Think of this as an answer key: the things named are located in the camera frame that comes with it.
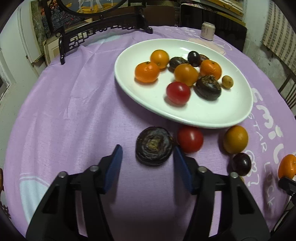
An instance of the white plate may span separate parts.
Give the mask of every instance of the white plate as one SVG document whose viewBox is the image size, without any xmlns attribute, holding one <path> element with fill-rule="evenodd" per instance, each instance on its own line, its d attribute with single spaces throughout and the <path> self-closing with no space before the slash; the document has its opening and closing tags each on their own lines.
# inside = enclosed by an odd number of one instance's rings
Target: white plate
<svg viewBox="0 0 296 241">
<path fill-rule="evenodd" d="M 191 88 L 189 101 L 182 107 L 173 106 L 165 101 L 166 87 L 174 81 L 174 75 L 169 70 L 162 71 L 158 80 L 150 85 L 142 85 L 134 80 L 135 67 L 149 61 L 156 49 L 165 50 L 170 58 L 180 56 L 187 59 L 192 50 L 204 54 L 221 66 L 222 76 L 233 78 L 234 85 L 230 90 L 222 89 L 216 101 L 199 97 Z M 216 51 L 189 41 L 153 39 L 134 44 L 118 56 L 115 77 L 120 87 L 134 101 L 160 116 L 186 125 L 212 129 L 233 126 L 247 118 L 253 106 L 251 88 L 240 70 Z"/>
</svg>

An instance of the orange fruit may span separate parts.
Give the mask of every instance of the orange fruit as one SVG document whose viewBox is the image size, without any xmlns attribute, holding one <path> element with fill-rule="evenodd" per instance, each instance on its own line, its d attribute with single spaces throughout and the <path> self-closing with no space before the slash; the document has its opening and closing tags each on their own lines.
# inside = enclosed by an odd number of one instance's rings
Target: orange fruit
<svg viewBox="0 0 296 241">
<path fill-rule="evenodd" d="M 137 65 L 135 77 L 143 83 L 152 83 L 159 76 L 159 67 L 153 62 L 143 62 Z"/>
<path fill-rule="evenodd" d="M 200 75 L 213 75 L 215 77 L 215 80 L 218 80 L 222 75 L 222 69 L 218 63 L 206 59 L 200 65 Z"/>
<path fill-rule="evenodd" d="M 180 64 L 175 68 L 174 76 L 176 81 L 191 86 L 197 81 L 199 73 L 190 64 Z"/>
<path fill-rule="evenodd" d="M 296 157 L 292 154 L 286 155 L 279 164 L 278 176 L 292 179 L 296 174 Z"/>
<path fill-rule="evenodd" d="M 151 54 L 150 61 L 156 63 L 160 69 L 164 69 L 168 65 L 170 58 L 167 52 L 158 49 Z"/>
<path fill-rule="evenodd" d="M 242 152 L 248 145 L 248 133 L 242 126 L 230 127 L 223 139 L 224 149 L 230 154 Z"/>
</svg>

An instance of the can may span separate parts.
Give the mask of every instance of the can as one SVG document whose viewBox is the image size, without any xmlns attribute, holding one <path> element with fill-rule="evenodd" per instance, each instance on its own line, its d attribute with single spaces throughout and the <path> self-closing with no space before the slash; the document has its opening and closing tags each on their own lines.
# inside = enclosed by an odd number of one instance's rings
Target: can
<svg viewBox="0 0 296 241">
<path fill-rule="evenodd" d="M 204 22 L 202 24 L 202 31 L 200 33 L 200 36 L 203 39 L 213 41 L 215 30 L 216 30 L 215 25 L 208 23 L 208 22 Z"/>
</svg>

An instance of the blue gripper pad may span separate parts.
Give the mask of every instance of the blue gripper pad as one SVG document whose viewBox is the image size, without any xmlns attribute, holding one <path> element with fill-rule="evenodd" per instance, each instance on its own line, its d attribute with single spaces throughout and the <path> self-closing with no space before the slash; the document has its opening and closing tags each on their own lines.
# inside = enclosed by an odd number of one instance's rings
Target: blue gripper pad
<svg viewBox="0 0 296 241">
<path fill-rule="evenodd" d="M 121 145 L 116 145 L 113 153 L 110 156 L 106 157 L 106 158 L 110 158 L 110 164 L 105 174 L 105 181 L 104 181 L 104 187 L 103 187 L 103 190 L 105 193 L 107 193 L 112 187 L 115 176 L 120 170 L 122 154 L 123 154 L 123 151 L 122 151 Z"/>
<path fill-rule="evenodd" d="M 195 188 L 193 187 L 193 179 L 198 164 L 191 157 L 186 157 L 180 147 L 176 146 L 174 149 L 174 165 L 175 170 L 181 175 L 185 188 L 193 194 Z"/>
</svg>

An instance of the round table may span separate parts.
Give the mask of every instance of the round table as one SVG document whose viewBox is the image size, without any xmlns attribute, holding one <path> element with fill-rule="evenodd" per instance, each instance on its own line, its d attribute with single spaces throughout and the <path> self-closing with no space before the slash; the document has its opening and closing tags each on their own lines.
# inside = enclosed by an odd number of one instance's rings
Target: round table
<svg viewBox="0 0 296 241">
<path fill-rule="evenodd" d="M 162 26 L 153 27 L 153 31 L 147 34 L 113 29 L 97 33 L 69 54 L 64 65 L 56 58 L 42 72 L 14 124 L 4 168 L 9 212 L 23 235 L 60 171 L 83 172 L 120 144 L 123 160 L 118 181 L 102 195 L 114 239 L 183 239 L 196 197 L 187 192 L 174 172 L 172 156 L 157 168 L 135 160 L 136 138 L 142 130 L 162 126 L 174 134 L 180 124 L 138 105 L 114 78 L 115 60 L 124 49 L 156 38 L 183 39 L 208 46 L 245 75 L 254 105 L 252 113 L 241 123 L 249 133 L 244 152 L 252 160 L 252 169 L 244 180 L 269 228 L 275 225 L 288 200 L 277 186 L 279 161 L 296 151 L 292 112 L 267 76 L 221 38 L 215 36 L 209 42 L 200 38 L 200 30 L 189 28 Z M 199 165 L 226 175 L 229 156 L 219 149 L 224 131 L 203 129 L 204 145 L 191 156 Z M 220 202 L 217 193 L 211 235 L 217 232 Z"/>
</svg>

